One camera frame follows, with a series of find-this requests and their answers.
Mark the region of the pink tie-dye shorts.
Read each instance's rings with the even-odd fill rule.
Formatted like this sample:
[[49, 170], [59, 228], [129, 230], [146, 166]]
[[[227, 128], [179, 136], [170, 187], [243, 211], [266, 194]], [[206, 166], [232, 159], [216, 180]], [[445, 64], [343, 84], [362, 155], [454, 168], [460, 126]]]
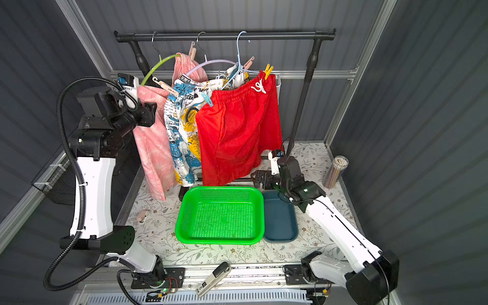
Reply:
[[[179, 76], [197, 65], [195, 61], [190, 60], [188, 55], [179, 54], [180, 57], [175, 58], [173, 84]], [[152, 127], [136, 127], [133, 134], [151, 195], [158, 200], [164, 200], [165, 192], [178, 184], [163, 118], [164, 107], [170, 93], [161, 88], [139, 86], [137, 95], [144, 104], [153, 102], [158, 106], [155, 124]]]

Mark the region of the green plastic hanger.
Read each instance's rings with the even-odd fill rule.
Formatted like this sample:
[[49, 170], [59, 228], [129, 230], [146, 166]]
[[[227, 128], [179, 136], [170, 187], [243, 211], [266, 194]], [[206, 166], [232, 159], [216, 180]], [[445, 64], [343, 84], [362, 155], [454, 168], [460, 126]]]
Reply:
[[149, 70], [149, 72], [144, 76], [143, 80], [142, 80], [142, 83], [141, 83], [141, 86], [144, 86], [146, 85], [149, 80], [151, 80], [151, 77], [154, 75], [154, 73], [164, 64], [166, 63], [167, 61], [169, 61], [170, 59], [173, 59], [173, 58], [176, 58], [176, 57], [180, 57], [180, 54], [178, 53], [175, 53], [173, 55], [170, 55], [168, 57], [165, 57], [163, 58], [161, 56], [161, 52], [159, 51], [159, 49], [156, 47], [156, 43], [155, 43], [155, 38], [156, 38], [156, 35], [157, 35], [157, 32], [155, 31], [152, 36], [151, 36], [151, 44], [152, 44], [152, 47], [155, 49], [155, 51], [157, 52], [158, 54], [158, 58], [159, 58], [159, 61]]

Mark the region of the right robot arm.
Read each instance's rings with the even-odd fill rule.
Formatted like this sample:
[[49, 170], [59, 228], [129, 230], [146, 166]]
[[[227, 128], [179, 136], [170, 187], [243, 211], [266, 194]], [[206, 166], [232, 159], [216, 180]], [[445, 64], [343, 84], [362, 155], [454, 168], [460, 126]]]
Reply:
[[398, 286], [399, 258], [391, 250], [382, 251], [353, 227], [325, 190], [305, 179], [294, 157], [273, 150], [268, 159], [270, 170], [250, 175], [255, 186], [274, 189], [282, 202], [298, 207], [326, 232], [346, 258], [341, 262], [314, 251], [301, 259], [300, 270], [289, 277], [295, 282], [335, 283], [345, 288], [356, 304], [391, 301], [391, 293]]

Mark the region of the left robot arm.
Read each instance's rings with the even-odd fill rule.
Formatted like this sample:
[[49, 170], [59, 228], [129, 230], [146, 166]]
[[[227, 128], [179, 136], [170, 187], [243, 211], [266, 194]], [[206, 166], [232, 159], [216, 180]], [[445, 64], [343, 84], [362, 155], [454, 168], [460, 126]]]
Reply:
[[[102, 86], [80, 92], [76, 99], [84, 115], [77, 131], [68, 137], [64, 126], [63, 103], [67, 93], [86, 81]], [[159, 256], [146, 250], [135, 238], [132, 226], [115, 225], [111, 216], [113, 172], [119, 153], [126, 147], [135, 127], [151, 127], [157, 105], [137, 98], [138, 78], [119, 74], [116, 80], [87, 76], [68, 84], [57, 97], [56, 112], [62, 147], [76, 178], [75, 210], [69, 235], [60, 240], [62, 253], [43, 278], [47, 291], [71, 288], [103, 265], [116, 261], [127, 266], [133, 276], [132, 288], [160, 288], [166, 271]], [[96, 250], [107, 257], [75, 280], [55, 285], [52, 275], [71, 250]]]

